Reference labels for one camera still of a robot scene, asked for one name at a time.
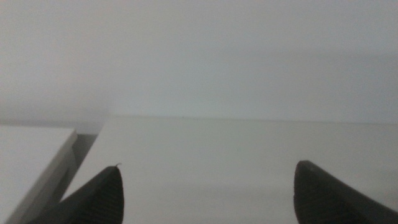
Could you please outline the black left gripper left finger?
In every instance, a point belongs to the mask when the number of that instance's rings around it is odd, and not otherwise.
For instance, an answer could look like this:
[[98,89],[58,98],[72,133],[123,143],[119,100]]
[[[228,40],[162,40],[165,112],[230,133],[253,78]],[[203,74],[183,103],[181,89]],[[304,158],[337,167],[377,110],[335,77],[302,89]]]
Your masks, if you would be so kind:
[[29,224],[122,224],[123,218],[121,172],[109,166]]

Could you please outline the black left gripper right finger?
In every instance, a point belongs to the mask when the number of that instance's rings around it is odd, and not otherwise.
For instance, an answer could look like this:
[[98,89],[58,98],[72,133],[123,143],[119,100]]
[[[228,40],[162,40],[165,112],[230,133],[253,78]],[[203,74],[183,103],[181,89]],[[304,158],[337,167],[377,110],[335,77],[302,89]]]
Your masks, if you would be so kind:
[[294,175],[294,210],[299,223],[397,224],[397,212],[358,192],[311,161]]

